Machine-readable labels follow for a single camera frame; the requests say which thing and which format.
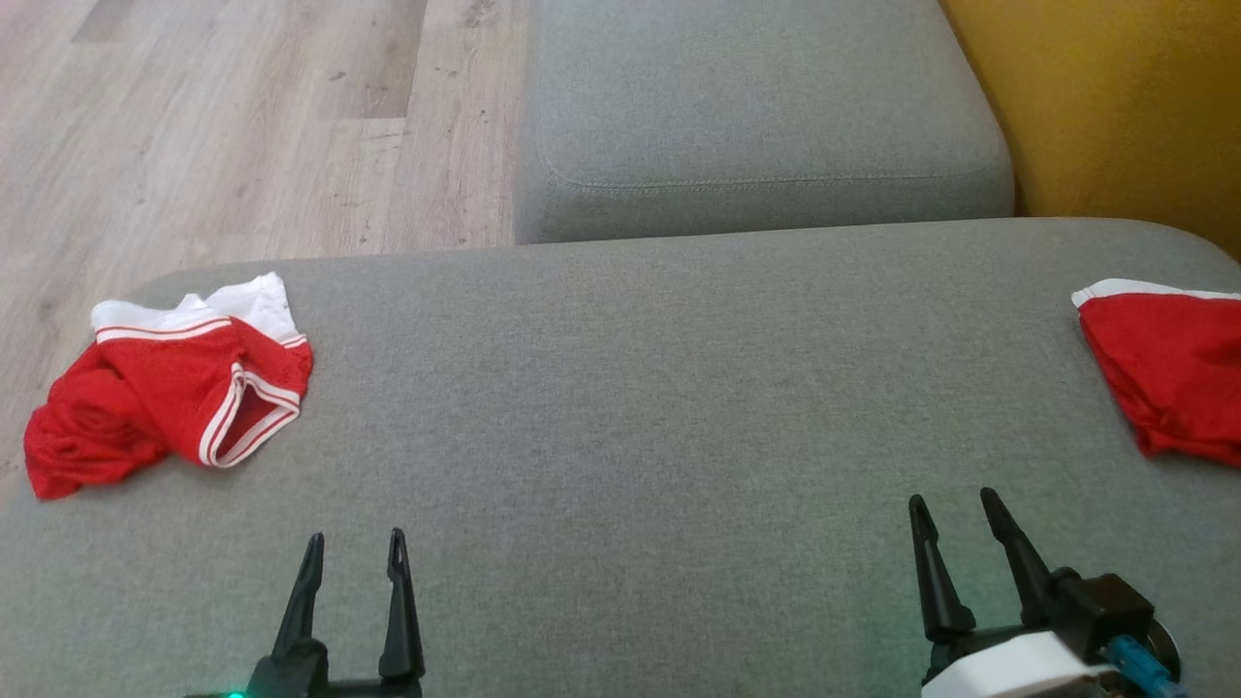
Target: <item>folded red cloth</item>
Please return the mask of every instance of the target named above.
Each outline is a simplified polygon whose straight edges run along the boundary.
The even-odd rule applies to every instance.
[[[169,451],[231,467],[300,412],[314,358],[274,273],[172,310],[105,301],[91,322],[94,343],[26,427],[40,499],[119,482]]]
[[[1072,299],[1144,455],[1241,467],[1241,294],[1113,278]]]

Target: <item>gray sofa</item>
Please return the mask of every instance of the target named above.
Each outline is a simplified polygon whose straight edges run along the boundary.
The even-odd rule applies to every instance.
[[[540,0],[517,242],[1013,215],[936,0]]]
[[[1138,453],[1069,301],[1241,291],[1209,242],[875,225],[220,267],[134,299],[271,268],[316,351],[303,416],[235,471],[0,512],[10,696],[243,687],[315,530],[316,635],[371,676],[393,525],[428,697],[916,696],[910,494],[979,622],[1016,620],[982,486],[1051,565],[1147,594],[1195,694],[1241,694],[1241,477]]]

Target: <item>white plastic robot part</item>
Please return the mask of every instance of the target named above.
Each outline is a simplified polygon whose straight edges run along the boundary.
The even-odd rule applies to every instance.
[[[1111,664],[1086,666],[1054,632],[1020,635],[957,659],[922,687],[922,698],[1030,698],[1086,686]]]

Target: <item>gray fabric surface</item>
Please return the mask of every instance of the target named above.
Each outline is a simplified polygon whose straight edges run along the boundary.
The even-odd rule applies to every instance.
[[[541,0],[519,242],[1011,215],[936,0]]]
[[[231,472],[0,513],[10,696],[241,687],[320,529],[316,635],[370,676],[400,525],[428,697],[912,697],[910,494],[980,623],[1018,617],[982,486],[1049,564],[1147,594],[1196,696],[1241,694],[1241,472],[1144,460],[1069,301],[1241,291],[1205,241],[881,225],[233,266],[135,298],[269,268],[316,351],[304,415]]]

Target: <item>gray seat cushion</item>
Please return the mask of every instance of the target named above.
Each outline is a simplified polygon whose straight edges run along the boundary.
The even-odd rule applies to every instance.
[[[519,242],[1006,216],[936,0],[542,0]]]
[[[243,687],[315,530],[316,635],[371,676],[393,525],[427,696],[915,696],[910,494],[979,621],[1018,617],[982,486],[1052,566],[1147,594],[1191,688],[1241,694],[1241,472],[1143,458],[1069,301],[1241,291],[1207,242],[881,225],[233,266],[135,298],[271,267],[316,351],[303,416],[233,471],[0,513],[11,696]]]

